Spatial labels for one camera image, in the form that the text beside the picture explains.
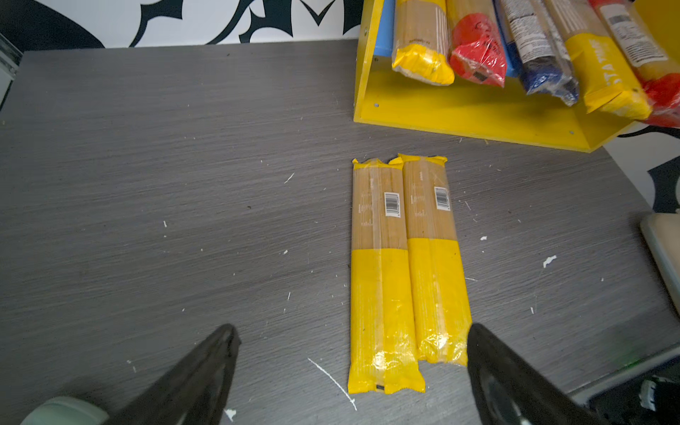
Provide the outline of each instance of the yellow wooden crate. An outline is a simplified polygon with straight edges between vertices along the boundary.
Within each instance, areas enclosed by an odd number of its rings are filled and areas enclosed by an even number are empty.
[[[356,55],[356,122],[580,152],[594,151],[632,124],[613,114],[587,114],[581,101],[569,108],[550,95],[527,96],[516,78],[507,78],[504,89],[462,78],[448,87],[406,78],[392,70],[389,58],[373,56],[383,2],[364,1]],[[635,5],[657,41],[671,56],[680,57],[680,0],[637,0]]]

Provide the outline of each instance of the light green object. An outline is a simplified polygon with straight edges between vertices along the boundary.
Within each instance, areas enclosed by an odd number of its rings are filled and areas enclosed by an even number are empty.
[[[107,413],[83,400],[54,397],[32,411],[21,425],[99,425]]]

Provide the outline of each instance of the gray table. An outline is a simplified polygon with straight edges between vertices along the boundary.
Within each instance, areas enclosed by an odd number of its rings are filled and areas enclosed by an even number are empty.
[[[604,150],[355,124],[355,50],[26,54],[0,114],[3,423],[57,394],[115,411],[224,322],[236,423],[477,423],[461,367],[355,412],[307,359],[347,386],[354,157],[449,157],[473,318],[559,388],[680,340]]]

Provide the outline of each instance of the black and white wall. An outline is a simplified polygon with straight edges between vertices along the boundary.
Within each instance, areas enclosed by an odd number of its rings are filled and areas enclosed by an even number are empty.
[[[19,50],[357,38],[363,0],[2,0]]]

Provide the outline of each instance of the white debris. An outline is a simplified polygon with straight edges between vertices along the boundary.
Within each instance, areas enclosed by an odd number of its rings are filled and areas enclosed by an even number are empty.
[[[314,366],[318,367],[319,370],[320,370],[321,372],[325,373],[326,376],[329,377],[330,380],[333,381],[333,382],[335,383],[335,385],[338,386],[338,388],[340,388],[340,391],[342,391],[342,392],[347,396],[347,399],[350,401],[350,403],[352,404],[352,406],[354,406],[354,410],[356,410],[356,405],[354,404],[354,399],[353,399],[352,397],[350,397],[350,395],[347,393],[347,391],[345,391],[345,388],[342,388],[342,387],[340,386],[340,384],[338,384],[338,381],[336,381],[335,379],[333,379],[333,377],[330,376],[330,373],[326,372],[326,371],[324,370],[324,368],[322,368],[321,366],[319,366],[318,364],[316,364],[316,363],[314,362],[314,360],[310,359],[309,357],[307,357],[307,360],[309,360]]]
[[[553,255],[552,257],[546,258],[545,261],[543,261],[543,268],[545,268],[548,264],[550,264],[552,262],[552,260],[556,260],[556,259],[557,259],[556,255]]]
[[[234,422],[234,416],[236,416],[235,409],[225,409],[224,414],[229,418],[229,422]]]

